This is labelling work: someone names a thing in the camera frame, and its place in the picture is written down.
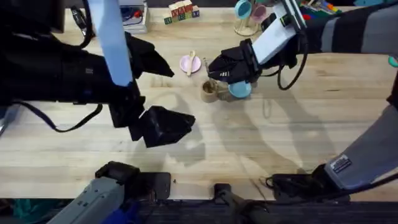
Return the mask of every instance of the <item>box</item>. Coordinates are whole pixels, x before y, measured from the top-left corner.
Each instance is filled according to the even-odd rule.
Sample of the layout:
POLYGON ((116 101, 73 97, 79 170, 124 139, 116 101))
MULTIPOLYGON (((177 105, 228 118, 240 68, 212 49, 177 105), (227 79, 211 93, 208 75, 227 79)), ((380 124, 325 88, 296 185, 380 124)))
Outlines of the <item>box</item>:
MULTIPOLYGON (((127 0, 123 0, 120 1, 120 3, 127 3, 127 2, 140 2, 140 0, 133 0, 133 1, 127 1, 127 0)), ((125 4, 122 5, 121 7, 129 7, 129 6, 134 6, 134 7, 139 7, 140 10, 143 12, 142 13, 142 20, 140 23, 137 24, 136 20, 137 18, 132 18, 129 19, 127 21, 123 22, 123 28, 125 31, 129 32, 130 34, 145 34, 148 32, 147 29, 147 23, 149 22, 149 9, 148 9, 148 5, 145 1, 143 1, 143 5, 130 5, 130 4, 125 4)))

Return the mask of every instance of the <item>spoon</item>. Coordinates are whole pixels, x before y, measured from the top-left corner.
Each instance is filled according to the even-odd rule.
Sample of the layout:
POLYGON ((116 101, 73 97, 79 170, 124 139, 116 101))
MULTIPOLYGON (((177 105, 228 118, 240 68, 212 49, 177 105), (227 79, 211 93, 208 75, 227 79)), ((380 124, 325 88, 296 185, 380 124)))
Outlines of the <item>spoon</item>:
POLYGON ((192 73, 192 63, 193 63, 193 59, 195 58, 196 53, 194 50, 191 50, 189 52, 189 64, 188 64, 188 69, 187 69, 187 75, 191 76, 192 73))

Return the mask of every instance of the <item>pink bowl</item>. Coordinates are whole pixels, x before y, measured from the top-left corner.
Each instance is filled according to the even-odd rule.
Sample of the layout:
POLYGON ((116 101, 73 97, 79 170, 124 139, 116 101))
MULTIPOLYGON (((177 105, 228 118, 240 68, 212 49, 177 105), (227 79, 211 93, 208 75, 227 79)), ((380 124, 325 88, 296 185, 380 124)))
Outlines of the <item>pink bowl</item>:
MULTIPOLYGON (((184 55, 180 60, 180 68, 184 72, 187 72, 189 65, 189 55, 184 55)), ((192 62, 192 73, 197 72, 201 67, 201 61, 198 56, 193 58, 192 62)))

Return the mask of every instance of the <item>wooden tabletop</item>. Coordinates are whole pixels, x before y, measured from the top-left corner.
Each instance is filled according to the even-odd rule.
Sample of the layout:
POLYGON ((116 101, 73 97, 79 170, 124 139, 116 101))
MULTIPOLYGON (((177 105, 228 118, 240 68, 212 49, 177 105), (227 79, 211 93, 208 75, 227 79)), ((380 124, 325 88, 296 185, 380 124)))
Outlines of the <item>wooden tabletop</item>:
MULTIPOLYGON (((202 8, 200 18, 167 26, 161 17, 165 10, 150 9, 150 32, 137 37, 155 44, 175 76, 144 74, 139 86, 147 108, 162 105, 195 115, 193 131, 177 144, 146 149, 142 140, 130 140, 126 128, 113 128, 107 108, 65 134, 21 109, 0 137, 0 198, 73 198, 97 169, 119 161, 142 171, 170 172, 175 180, 170 198, 211 198, 213 184, 227 182, 241 197, 262 199, 260 190, 272 199, 259 177, 311 172, 349 146, 387 105, 396 74, 387 56, 348 54, 310 55, 289 91, 280 91, 276 78, 261 78, 246 100, 204 103, 198 86, 206 80, 205 69, 188 78, 178 63, 190 50, 210 62, 220 50, 237 46, 244 38, 234 33, 233 9, 202 8)), ((57 37, 79 44, 81 32, 69 11, 65 25, 65 33, 57 37)), ((86 49, 101 54, 96 40, 86 49)), ((297 69, 284 70, 286 83, 297 69)), ((73 126, 95 108, 34 105, 61 128, 73 126)), ((396 201, 397 190, 394 182, 353 200, 396 201)))

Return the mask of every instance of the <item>toy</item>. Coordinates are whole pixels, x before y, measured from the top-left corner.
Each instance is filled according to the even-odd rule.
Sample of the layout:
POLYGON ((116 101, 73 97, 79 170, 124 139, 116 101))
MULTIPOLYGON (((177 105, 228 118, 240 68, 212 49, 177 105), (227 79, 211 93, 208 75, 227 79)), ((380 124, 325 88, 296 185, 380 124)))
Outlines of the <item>toy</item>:
POLYGON ((123 28, 130 34, 145 34, 149 9, 145 0, 119 0, 123 28))
POLYGON ((169 25, 173 22, 200 16, 199 7, 192 5, 191 0, 179 1, 169 5, 170 12, 164 16, 164 23, 169 25))
POLYGON ((302 1, 300 11, 305 20, 342 13, 341 10, 324 0, 302 1))

